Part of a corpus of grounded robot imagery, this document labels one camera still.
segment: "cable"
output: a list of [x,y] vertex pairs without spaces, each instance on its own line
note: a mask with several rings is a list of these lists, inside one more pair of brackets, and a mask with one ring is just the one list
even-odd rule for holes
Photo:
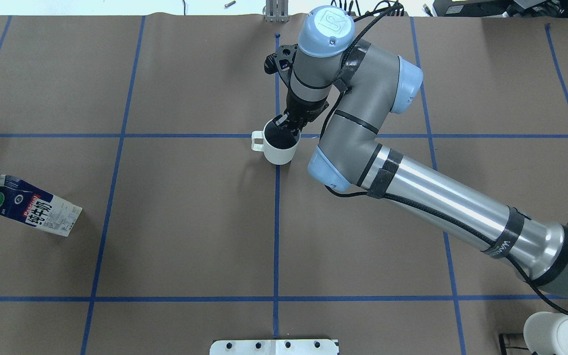
[[324,120],[324,124],[321,127],[321,134],[319,135],[319,140],[321,140],[321,138],[323,137],[323,134],[325,132],[325,128],[327,127],[327,122],[329,121],[330,117],[332,117],[332,115],[334,114],[334,111],[336,110],[339,103],[341,103],[341,99],[343,98],[343,95],[344,95],[343,92],[339,94],[338,99],[336,99],[336,101],[334,102],[334,105],[332,106],[332,108],[330,108],[330,112],[327,113],[327,116],[325,117],[325,120]]
[[376,4],[373,11],[376,11],[378,9],[378,6],[380,4],[383,4],[383,3],[387,4],[387,7],[391,7],[391,3],[389,2],[389,0],[383,0],[383,1],[379,2],[378,4]]
[[386,9],[387,9],[387,7],[383,7],[382,9],[377,9],[376,11],[372,11],[370,13],[365,13],[362,16],[354,18],[354,22],[358,22],[360,20],[363,20],[363,18],[368,18],[369,16],[374,16],[375,14],[381,13],[381,12],[385,11]]
[[[325,188],[327,188],[327,190],[330,191],[333,195],[338,196],[338,197],[354,197],[354,196],[367,195],[367,193],[365,191],[343,194],[343,193],[338,193],[338,192],[334,191],[333,189],[329,188],[328,186],[326,186]],[[487,245],[490,245],[491,247],[493,247],[495,245],[494,241],[490,240],[487,236],[485,236],[481,232],[477,231],[473,227],[470,227],[469,225],[465,224],[464,222],[457,220],[456,218],[453,218],[452,216],[445,214],[444,212],[438,211],[436,209],[432,209],[431,207],[428,207],[424,204],[420,204],[419,202],[410,200],[410,199],[403,197],[403,196],[398,196],[398,195],[386,193],[385,198],[387,198],[388,200],[399,202],[400,204],[403,204],[403,205],[406,205],[406,206],[409,206],[409,207],[413,207],[413,208],[418,209],[420,211],[426,212],[430,215],[436,216],[437,218],[441,218],[442,220],[445,220],[446,222],[449,222],[453,225],[456,225],[457,227],[462,228],[464,231],[469,232],[470,234],[473,234],[473,236],[484,241],[485,243],[487,243]],[[530,277],[527,275],[525,270],[523,270],[521,265],[519,265],[519,263],[516,260],[514,260],[514,257],[511,254],[508,254],[508,256],[506,258],[507,258],[507,260],[510,261],[512,266],[514,268],[516,268],[516,270],[521,275],[521,277],[523,277],[523,280],[525,281],[525,283],[527,283],[527,285],[530,286],[530,288],[540,297],[540,299],[545,301],[545,303],[547,305],[549,305],[550,307],[554,308],[554,310],[557,310],[558,312],[568,316],[568,310],[565,310],[564,308],[560,307],[559,305],[556,305],[552,300],[548,299],[545,296],[545,294],[543,294],[543,292],[541,290],[539,290],[538,287],[536,287],[536,285],[534,284],[534,281],[532,281],[532,279],[530,279]]]
[[[374,25],[376,25],[376,23],[379,22],[381,20],[381,18],[386,16],[388,13],[392,12],[392,10],[396,9],[397,5],[398,5],[398,2],[396,2],[394,4],[394,6],[390,6],[390,7],[387,7],[386,9],[383,9],[383,12],[381,14],[379,14],[376,18],[374,18],[374,20],[372,20],[372,22],[370,22],[367,26],[365,26],[365,29],[361,30],[361,32],[356,36],[356,38],[354,38],[352,43],[350,43],[350,45],[345,49],[345,51],[343,51],[343,56],[341,57],[341,69],[339,70],[337,77],[340,76],[340,74],[342,74],[343,68],[345,66],[345,61],[350,56],[350,53],[352,53],[352,50],[354,49],[354,47],[356,46],[358,41],[367,33],[367,31],[369,31],[369,29],[371,29]],[[361,18],[365,17],[366,15],[368,15],[368,14],[357,17],[356,19],[354,19],[354,22],[360,20]]]
[[[376,7],[378,7],[378,5],[383,3],[383,2],[387,2],[388,4],[390,4],[390,2],[388,0],[383,0],[383,1],[379,2],[376,5]],[[348,56],[350,55],[350,53],[352,53],[352,50],[356,46],[356,43],[358,43],[358,41],[367,33],[367,31],[369,31],[369,29],[371,29],[374,25],[376,25],[376,23],[379,22],[381,20],[381,18],[390,14],[391,12],[393,12],[396,9],[402,9],[403,12],[404,12],[404,7],[397,0],[394,2],[393,5],[391,5],[389,7],[386,7],[386,8],[383,8],[383,9],[377,9],[377,10],[375,8],[374,11],[372,11],[370,13],[366,13],[365,15],[359,16],[359,17],[354,19],[354,22],[358,22],[358,21],[362,20],[363,18],[366,18],[366,17],[369,17],[369,16],[374,16],[374,14],[380,13],[379,16],[374,18],[374,20],[372,20],[372,22],[370,22],[367,26],[365,26],[365,28],[363,30],[361,30],[361,32],[356,36],[356,38],[354,38],[354,41],[352,41],[352,43],[350,43],[350,45],[347,47],[347,49],[345,49],[345,51],[343,52],[343,56],[341,57],[341,68],[340,68],[340,70],[339,70],[339,72],[336,76],[337,78],[339,78],[341,76],[341,74],[343,73],[343,68],[345,67],[345,62],[346,62]],[[323,134],[325,132],[325,128],[327,127],[327,123],[328,123],[330,117],[332,117],[332,115],[334,114],[334,111],[336,110],[341,99],[343,98],[343,95],[344,95],[344,93],[342,92],[339,95],[339,98],[337,99],[336,103],[334,103],[334,106],[330,110],[330,112],[328,113],[327,117],[325,117],[323,127],[321,128],[321,134],[319,135],[319,139],[321,139],[323,137]],[[333,189],[329,188],[328,186],[326,186],[325,188],[328,191],[330,191],[333,195],[338,196],[338,197],[354,197],[354,196],[367,195],[367,193],[365,193],[364,191],[359,191],[359,192],[349,193],[349,194],[343,194],[343,193],[338,193],[338,192],[334,191]],[[436,216],[437,218],[441,218],[442,220],[445,220],[446,222],[449,222],[453,225],[456,225],[457,227],[462,228],[466,232],[473,234],[473,236],[475,236],[478,239],[482,240],[483,242],[487,243],[487,245],[490,245],[491,247],[493,247],[495,245],[494,241],[487,238],[487,236],[485,236],[481,232],[477,231],[473,227],[470,227],[469,225],[463,223],[462,221],[457,220],[456,218],[453,218],[452,216],[449,216],[449,215],[447,215],[447,214],[445,214],[441,211],[437,211],[435,209],[432,209],[431,207],[420,204],[419,202],[416,202],[416,201],[413,201],[413,200],[410,200],[408,198],[398,196],[398,195],[386,193],[385,198],[387,198],[388,200],[399,202],[400,204],[404,204],[404,205],[413,207],[413,208],[418,209],[420,211],[426,212],[430,215]],[[538,287],[536,287],[536,285],[534,284],[532,279],[530,279],[530,277],[527,275],[525,270],[523,270],[523,268],[519,265],[519,263],[516,262],[516,260],[514,260],[514,257],[511,254],[508,254],[508,256],[506,258],[507,258],[507,260],[510,261],[512,266],[514,268],[516,268],[516,270],[519,272],[521,277],[523,277],[523,280],[525,280],[525,283],[527,283],[527,285],[529,285],[530,288],[532,288],[532,290],[539,296],[540,299],[545,301],[545,303],[547,305],[554,308],[554,310],[557,310],[558,312],[561,312],[564,315],[568,315],[568,310],[565,310],[564,308],[560,307],[559,305],[556,305],[554,302],[552,302],[550,299],[548,299],[545,296],[545,294],[543,294],[543,292],[538,289]]]
[[426,4],[422,5],[422,11],[424,11],[426,14],[428,14],[428,16],[433,17],[433,13],[431,12],[431,9],[428,8],[428,5],[426,5]]
[[507,260],[509,260],[510,263],[512,263],[512,266],[514,268],[516,268],[516,271],[518,271],[519,274],[521,274],[521,277],[523,277],[523,280],[525,280],[525,283],[527,283],[527,285],[530,285],[530,288],[532,288],[532,290],[540,297],[540,299],[545,301],[545,303],[547,305],[549,305],[550,307],[554,308],[554,310],[557,310],[558,312],[568,316],[568,310],[565,310],[564,308],[560,307],[559,305],[556,305],[551,299],[548,299],[545,296],[545,294],[543,294],[543,292],[541,290],[539,290],[538,287],[536,287],[536,285],[534,284],[534,281],[532,281],[530,279],[530,277],[527,275],[525,270],[523,270],[523,268],[519,265],[519,263],[516,262],[516,260],[514,260],[514,257],[512,257],[511,255],[508,254]]

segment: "white mug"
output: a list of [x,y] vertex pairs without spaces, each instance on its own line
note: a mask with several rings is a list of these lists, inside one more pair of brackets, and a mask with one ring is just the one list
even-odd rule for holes
[[[297,146],[299,145],[299,133],[297,133],[297,143],[295,143],[295,145],[291,148],[275,148],[274,146],[269,144],[269,141],[264,137],[264,130],[266,130],[266,126],[269,123],[270,121],[264,125],[264,128],[262,128],[261,131],[253,131],[251,133],[251,150],[262,151],[264,153],[264,157],[266,157],[266,160],[269,160],[271,164],[286,164],[290,162],[293,159],[293,155],[295,155],[295,151],[297,150]],[[255,143],[256,139],[262,139],[262,144]]]

